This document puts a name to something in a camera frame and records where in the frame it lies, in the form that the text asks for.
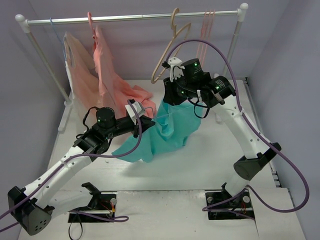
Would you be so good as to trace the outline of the teal t shirt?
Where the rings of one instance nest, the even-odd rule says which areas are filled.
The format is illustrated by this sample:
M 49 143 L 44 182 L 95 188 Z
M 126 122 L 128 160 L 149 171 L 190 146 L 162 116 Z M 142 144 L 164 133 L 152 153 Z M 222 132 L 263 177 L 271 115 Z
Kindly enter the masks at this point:
M 201 125 L 198 116 L 203 114 L 201 107 L 194 107 L 189 102 L 172 106 L 160 102 L 155 113 L 168 114 L 143 134 L 139 146 L 130 154 L 118 157 L 120 160 L 134 163 L 142 160 L 149 163 L 155 156 L 177 151 L 187 145 L 189 136 Z

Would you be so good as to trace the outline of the blue plastic hanger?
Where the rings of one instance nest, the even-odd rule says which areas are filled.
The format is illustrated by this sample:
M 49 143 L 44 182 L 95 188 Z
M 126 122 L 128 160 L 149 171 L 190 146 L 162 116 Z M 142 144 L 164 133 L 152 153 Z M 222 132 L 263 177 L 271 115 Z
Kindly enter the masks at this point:
M 152 107 L 145 107 L 144 108 L 144 110 L 147 112 L 147 110 L 150 110 L 151 111 L 151 113 L 152 113 L 152 119 L 153 120 L 159 120 L 159 119 L 161 119 L 161 118 L 165 118 L 165 117 L 167 117 L 168 116 L 168 114 L 166 113 L 166 114 L 163 114 L 163 115 L 158 115 L 158 114 L 156 114 L 156 112 L 155 112 L 155 110 L 152 108 Z

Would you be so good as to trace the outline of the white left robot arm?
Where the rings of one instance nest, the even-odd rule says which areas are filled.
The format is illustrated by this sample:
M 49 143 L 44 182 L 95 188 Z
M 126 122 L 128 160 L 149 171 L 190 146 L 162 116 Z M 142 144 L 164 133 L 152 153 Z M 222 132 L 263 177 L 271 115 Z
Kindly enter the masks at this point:
M 90 182 L 83 183 L 81 190 L 62 192 L 61 188 L 83 168 L 103 157 L 113 138 L 132 133 L 141 140 L 143 132 L 155 125 L 138 102 L 126 107 L 126 116 L 119 119 L 112 108 L 96 107 L 96 123 L 76 138 L 55 165 L 32 183 L 23 188 L 15 186 L 8 192 L 9 212 L 30 236 L 43 231 L 59 215 L 99 206 L 101 191 Z

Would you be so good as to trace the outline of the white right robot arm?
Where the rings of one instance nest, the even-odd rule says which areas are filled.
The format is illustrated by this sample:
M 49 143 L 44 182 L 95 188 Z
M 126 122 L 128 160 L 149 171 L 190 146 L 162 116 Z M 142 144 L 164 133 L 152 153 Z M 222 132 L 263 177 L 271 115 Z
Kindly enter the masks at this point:
M 224 76 L 211 77 L 202 70 L 199 59 L 182 62 L 177 57 L 164 61 L 162 66 L 169 70 L 165 78 L 163 101 L 178 106 L 196 99 L 195 108 L 201 103 L 207 112 L 212 110 L 228 127 L 239 143 L 243 156 L 234 163 L 235 173 L 222 185 L 221 200 L 227 206 L 239 201 L 239 193 L 277 155 L 281 146 L 275 142 L 268 146 L 258 138 L 258 130 L 250 119 L 244 119 L 244 109 L 239 109 L 235 88 Z

